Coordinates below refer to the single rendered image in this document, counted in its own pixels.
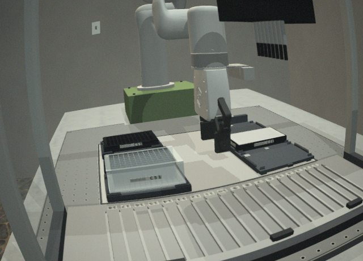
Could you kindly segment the grey perforated base plate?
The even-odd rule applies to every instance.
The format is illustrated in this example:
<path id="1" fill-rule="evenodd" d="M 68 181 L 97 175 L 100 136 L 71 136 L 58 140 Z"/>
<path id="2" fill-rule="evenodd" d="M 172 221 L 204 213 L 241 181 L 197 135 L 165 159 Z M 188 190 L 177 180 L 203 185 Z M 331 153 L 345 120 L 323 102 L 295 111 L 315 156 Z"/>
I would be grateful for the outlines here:
<path id="1" fill-rule="evenodd" d="M 326 261 L 363 241 L 363 220 L 319 243 L 276 261 Z"/>

